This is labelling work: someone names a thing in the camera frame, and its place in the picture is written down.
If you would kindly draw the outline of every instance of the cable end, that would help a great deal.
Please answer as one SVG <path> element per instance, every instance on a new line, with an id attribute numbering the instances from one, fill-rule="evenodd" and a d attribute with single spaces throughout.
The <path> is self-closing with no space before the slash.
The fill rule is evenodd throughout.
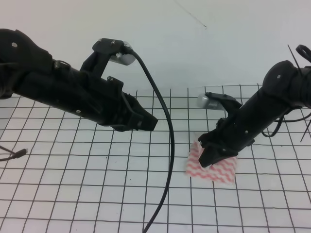
<path id="1" fill-rule="evenodd" d="M 18 159 L 18 158 L 20 158 L 20 157 L 26 155 L 27 152 L 28 152 L 27 149 L 19 150 L 18 152 L 16 152 L 16 153 L 13 155 L 13 157 L 14 157 L 15 159 Z"/>

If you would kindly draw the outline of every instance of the white surface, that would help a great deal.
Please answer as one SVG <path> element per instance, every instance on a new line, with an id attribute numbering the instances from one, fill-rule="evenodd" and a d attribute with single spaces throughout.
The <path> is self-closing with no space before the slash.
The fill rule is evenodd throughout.
<path id="1" fill-rule="evenodd" d="M 287 44 L 311 47 L 309 0 L 2 0 L 0 28 L 19 29 L 75 68 L 99 38 L 128 41 L 159 87 L 262 83 Z M 301 66 L 307 63 L 298 57 Z M 147 89 L 138 63 L 109 63 L 127 89 Z"/>
<path id="2" fill-rule="evenodd" d="M 169 196 L 150 233 L 310 232 L 311 138 L 307 133 L 299 143 L 303 132 L 287 129 L 296 123 L 284 124 L 286 130 L 273 144 L 258 136 L 252 147 L 241 151 L 233 186 L 190 179 L 184 173 L 194 135 L 214 129 L 225 116 L 196 109 L 195 97 L 224 90 L 245 102 L 240 92 L 249 97 L 257 88 L 162 92 L 171 107 L 176 159 Z M 154 132 L 114 132 L 25 98 L 0 101 L 0 118 L 13 114 L 7 125 L 0 121 L 1 145 L 30 152 L 0 162 L 0 233 L 142 231 L 163 192 L 169 140 L 163 111 L 155 106 L 158 100 L 150 92 L 137 95 L 159 118 Z M 300 117 L 297 110 L 287 119 Z"/>

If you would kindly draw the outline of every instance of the red wavy pattern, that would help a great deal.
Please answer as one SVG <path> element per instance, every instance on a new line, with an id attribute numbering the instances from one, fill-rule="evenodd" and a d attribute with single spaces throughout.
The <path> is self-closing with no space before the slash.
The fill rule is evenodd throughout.
<path id="1" fill-rule="evenodd" d="M 199 163 L 201 145 L 195 141 L 190 148 L 190 154 L 186 164 L 186 173 L 192 177 L 210 179 L 221 183 L 234 183 L 237 158 L 231 157 L 222 160 L 209 168 L 203 169 Z"/>

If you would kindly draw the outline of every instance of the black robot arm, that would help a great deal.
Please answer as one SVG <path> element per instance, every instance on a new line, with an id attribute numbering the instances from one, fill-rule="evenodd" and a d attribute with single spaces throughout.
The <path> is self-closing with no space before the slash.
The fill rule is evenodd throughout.
<path id="1" fill-rule="evenodd" d="M 117 131 L 152 131 L 157 119 L 136 98 L 122 92 L 123 83 L 101 78 L 108 61 L 129 65 L 126 42 L 100 39 L 81 70 L 56 61 L 20 31 L 0 30 L 0 99 L 13 93 L 112 126 Z"/>
<path id="2" fill-rule="evenodd" d="M 308 60 L 311 52 L 306 49 L 298 46 L 296 50 Z M 205 93 L 199 98 L 203 108 L 223 108 L 228 112 L 228 117 L 220 119 L 215 130 L 199 138 L 204 148 L 199 161 L 202 167 L 207 167 L 237 156 L 274 121 L 278 122 L 275 132 L 265 136 L 275 135 L 284 115 L 290 111 L 303 106 L 311 108 L 311 67 L 296 68 L 289 61 L 277 63 L 267 73 L 262 87 L 243 106 L 227 95 Z"/>

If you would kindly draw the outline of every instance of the screw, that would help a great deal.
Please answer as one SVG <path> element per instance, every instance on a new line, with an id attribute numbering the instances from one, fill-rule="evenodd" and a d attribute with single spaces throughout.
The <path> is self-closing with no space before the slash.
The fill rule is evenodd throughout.
<path id="1" fill-rule="evenodd" d="M 60 67 L 60 63 L 59 63 L 59 61 L 56 61 L 55 63 L 54 63 L 54 68 L 55 69 L 58 69 Z"/>

